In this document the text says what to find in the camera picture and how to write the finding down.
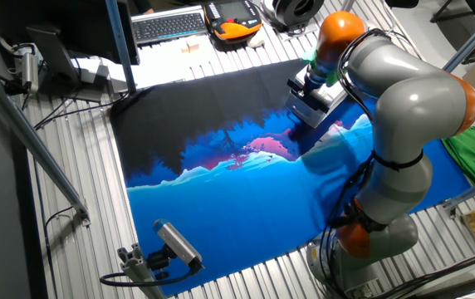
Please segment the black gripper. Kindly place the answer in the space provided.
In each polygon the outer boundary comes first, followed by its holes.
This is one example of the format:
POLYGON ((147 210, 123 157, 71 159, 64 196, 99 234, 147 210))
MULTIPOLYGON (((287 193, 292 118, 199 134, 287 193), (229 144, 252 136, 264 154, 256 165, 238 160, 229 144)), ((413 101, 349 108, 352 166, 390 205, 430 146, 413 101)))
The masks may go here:
POLYGON ((305 96, 308 96, 314 90, 320 89, 324 84, 325 84, 324 73, 307 72, 304 76, 303 93, 305 96))

